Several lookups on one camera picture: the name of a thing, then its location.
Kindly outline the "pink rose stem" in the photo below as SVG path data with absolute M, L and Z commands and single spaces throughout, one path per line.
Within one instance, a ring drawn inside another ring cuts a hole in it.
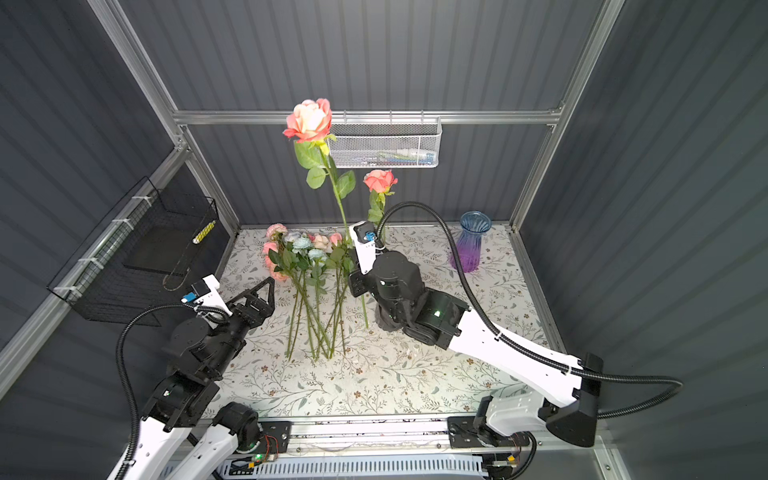
M 340 174 L 330 154 L 329 141 L 337 138 L 331 133 L 333 113 L 325 98 L 307 99 L 294 106 L 286 117 L 283 135 L 293 139 L 294 153 L 299 165 L 307 171 L 306 183 L 317 190 L 329 181 L 344 225 L 343 239 L 348 238 L 348 227 L 343 200 L 354 190 L 353 172 Z
M 367 219 L 378 227 L 386 210 L 386 202 L 394 192 L 392 188 L 398 183 L 391 170 L 371 170 L 364 177 L 364 184 L 369 189 L 369 210 Z

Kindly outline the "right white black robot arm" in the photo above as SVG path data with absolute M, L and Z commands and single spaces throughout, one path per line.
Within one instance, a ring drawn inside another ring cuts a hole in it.
M 419 267 L 399 252 L 359 253 L 356 263 L 351 290 L 373 296 L 383 330 L 483 361 L 528 387 L 517 397 L 481 400 L 468 429 L 480 443 L 546 430 L 570 445 L 594 445 L 599 387 L 575 375 L 578 358 L 485 324 L 466 302 L 426 287 Z

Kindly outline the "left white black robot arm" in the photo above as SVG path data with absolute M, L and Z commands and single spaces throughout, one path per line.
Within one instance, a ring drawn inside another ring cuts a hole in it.
M 219 393 L 231 361 L 246 345 L 247 334 L 275 311 L 275 281 L 268 277 L 229 301 L 219 293 L 218 279 L 196 282 L 176 308 L 189 318 L 175 327 L 165 347 L 168 374 L 144 406 L 138 405 L 125 363 L 125 344 L 140 321 L 163 311 L 150 307 L 136 314 L 121 331 L 115 349 L 119 380 L 128 402 L 128 444 L 109 476 L 112 479 L 157 479 L 178 447 L 193 439 L 193 449 L 171 471 L 173 479 L 206 479 L 230 456 L 248 466 L 275 460 L 286 451 L 291 425 L 264 424 L 250 407 L 231 402 L 222 407 L 204 434 L 194 430 Z

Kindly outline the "red pink glass vase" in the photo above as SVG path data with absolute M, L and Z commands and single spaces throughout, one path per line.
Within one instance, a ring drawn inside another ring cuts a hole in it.
M 402 330 L 407 325 L 404 310 L 401 304 L 376 306 L 376 324 L 386 332 Z

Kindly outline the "blue purple glass vase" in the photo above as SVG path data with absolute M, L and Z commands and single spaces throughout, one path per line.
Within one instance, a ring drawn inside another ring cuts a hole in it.
M 461 231 L 456 240 L 461 268 L 465 273 L 478 269 L 482 240 L 492 228 L 492 220 L 481 211 L 465 212 L 460 218 Z

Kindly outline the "white pink bud spray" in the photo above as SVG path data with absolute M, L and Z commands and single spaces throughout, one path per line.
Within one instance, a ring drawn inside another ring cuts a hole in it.
M 312 301 L 311 312 L 313 314 L 312 327 L 314 328 L 316 339 L 319 341 L 320 355 L 326 359 L 333 358 L 329 356 L 330 340 L 328 326 L 336 287 L 335 275 L 329 262 L 332 250 L 331 235 L 318 234 L 312 237 L 312 248 L 308 253 L 310 262 L 308 284 L 311 289 L 310 300 Z M 341 336 L 338 336 L 337 343 L 339 341 L 342 342 L 343 339 Z

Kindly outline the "pale pink flower spray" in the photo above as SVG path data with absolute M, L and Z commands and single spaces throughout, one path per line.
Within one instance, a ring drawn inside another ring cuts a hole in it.
M 265 257 L 265 265 L 270 273 L 270 276 L 275 281 L 290 282 L 293 287 L 296 287 L 295 277 L 293 275 L 292 263 L 288 260 L 287 247 L 285 243 L 285 237 L 288 234 L 288 229 L 282 223 L 275 223 L 270 225 L 266 231 L 267 242 L 264 244 L 262 253 Z M 297 291 L 293 292 L 293 306 L 289 320 L 288 338 L 286 341 L 285 356 L 287 360 L 291 360 L 296 342 L 296 320 L 299 310 L 299 294 Z

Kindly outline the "floral patterned table mat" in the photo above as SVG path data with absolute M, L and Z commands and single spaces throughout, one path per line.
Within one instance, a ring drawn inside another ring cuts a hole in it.
M 419 265 L 427 286 L 466 301 L 438 226 L 387 227 L 386 234 L 389 245 Z M 224 299 L 267 277 L 265 242 L 265 229 L 240 232 L 220 279 Z M 484 310 L 498 325 L 549 346 L 507 229 L 493 226 L 482 248 L 479 269 L 467 278 Z M 231 401 L 249 405 L 260 417 L 275 418 L 474 413 L 487 395 L 505 398 L 530 390 L 490 364 L 382 331 L 375 325 L 370 296 L 348 296 L 344 302 L 345 353 L 339 340 L 332 359 L 313 360 L 302 318 L 289 360 L 285 352 L 296 291 L 290 281 L 278 281 L 275 292 L 275 314 L 249 333 L 203 419 L 213 418 Z

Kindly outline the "yellow green marker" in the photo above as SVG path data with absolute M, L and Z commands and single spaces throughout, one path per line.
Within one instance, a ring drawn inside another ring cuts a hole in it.
M 215 228 L 216 224 L 217 224 L 216 220 L 212 220 L 208 222 L 195 234 L 195 236 L 192 239 L 192 243 L 194 245 L 199 245 L 207 237 L 207 235 Z

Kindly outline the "pens in white basket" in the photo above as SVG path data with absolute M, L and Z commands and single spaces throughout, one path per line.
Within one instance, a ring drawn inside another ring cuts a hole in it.
M 360 162 L 364 165 L 433 167 L 438 165 L 438 154 L 425 149 L 383 150 L 363 156 Z

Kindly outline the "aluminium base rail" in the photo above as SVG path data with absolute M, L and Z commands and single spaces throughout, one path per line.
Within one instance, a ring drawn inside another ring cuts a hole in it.
M 278 422 L 289 430 L 278 429 Z M 419 454 L 502 455 L 528 453 L 536 444 L 522 438 L 483 443 L 472 436 L 467 413 L 325 417 L 262 417 L 261 426 L 279 440 L 283 458 Z

